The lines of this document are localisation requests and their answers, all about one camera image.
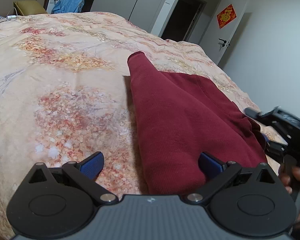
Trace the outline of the dark red garment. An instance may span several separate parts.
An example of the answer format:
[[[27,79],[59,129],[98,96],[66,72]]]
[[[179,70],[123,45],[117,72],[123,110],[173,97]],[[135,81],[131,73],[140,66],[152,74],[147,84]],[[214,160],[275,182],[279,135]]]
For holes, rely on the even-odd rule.
[[[210,80],[157,70],[140,51],[127,60],[143,173],[151,194],[185,194],[204,185],[207,153],[244,167],[266,161],[259,124]]]

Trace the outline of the white bedroom door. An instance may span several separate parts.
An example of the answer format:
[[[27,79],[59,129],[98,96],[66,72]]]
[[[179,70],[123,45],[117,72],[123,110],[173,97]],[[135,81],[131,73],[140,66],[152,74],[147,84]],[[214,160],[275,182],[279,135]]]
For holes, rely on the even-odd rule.
[[[211,18],[209,25],[201,39],[200,46],[205,54],[216,64],[218,64],[225,52],[219,51],[219,38],[231,41],[242,17],[245,13],[248,0],[221,0],[214,15]],[[224,10],[228,5],[232,4],[237,17],[229,24],[219,29],[217,15]]]

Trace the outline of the floral peach bed quilt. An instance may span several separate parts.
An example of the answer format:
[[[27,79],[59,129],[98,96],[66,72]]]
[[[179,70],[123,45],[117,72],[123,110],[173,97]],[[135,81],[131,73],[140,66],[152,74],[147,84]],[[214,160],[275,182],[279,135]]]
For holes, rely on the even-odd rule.
[[[148,192],[138,149],[127,59],[210,79],[240,109],[247,93],[200,48],[164,41],[106,12],[32,15],[0,23],[0,238],[6,208],[34,163],[60,167],[101,151],[97,182],[121,197]]]

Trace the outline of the red fu door poster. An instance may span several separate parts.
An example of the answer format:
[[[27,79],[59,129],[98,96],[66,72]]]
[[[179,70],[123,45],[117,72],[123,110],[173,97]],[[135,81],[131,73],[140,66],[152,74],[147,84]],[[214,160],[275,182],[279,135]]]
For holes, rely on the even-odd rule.
[[[222,10],[217,15],[217,22],[219,29],[222,29],[224,26],[229,24],[237,17],[236,12],[232,4],[228,5],[224,10]]]

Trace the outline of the blue cloth pile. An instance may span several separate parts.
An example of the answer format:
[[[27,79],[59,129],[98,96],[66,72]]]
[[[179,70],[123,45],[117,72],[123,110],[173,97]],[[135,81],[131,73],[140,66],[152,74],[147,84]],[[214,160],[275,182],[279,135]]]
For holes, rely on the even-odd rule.
[[[58,0],[53,7],[51,14],[62,14],[68,12],[81,12],[84,0]]]

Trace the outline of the mustard yellow pillow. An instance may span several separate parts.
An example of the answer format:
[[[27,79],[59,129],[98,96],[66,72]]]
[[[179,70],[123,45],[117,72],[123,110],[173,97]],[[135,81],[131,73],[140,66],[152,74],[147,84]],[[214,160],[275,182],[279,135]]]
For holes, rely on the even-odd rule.
[[[35,0],[22,0],[13,2],[13,6],[18,15],[29,16],[38,14],[47,14],[43,6]]]

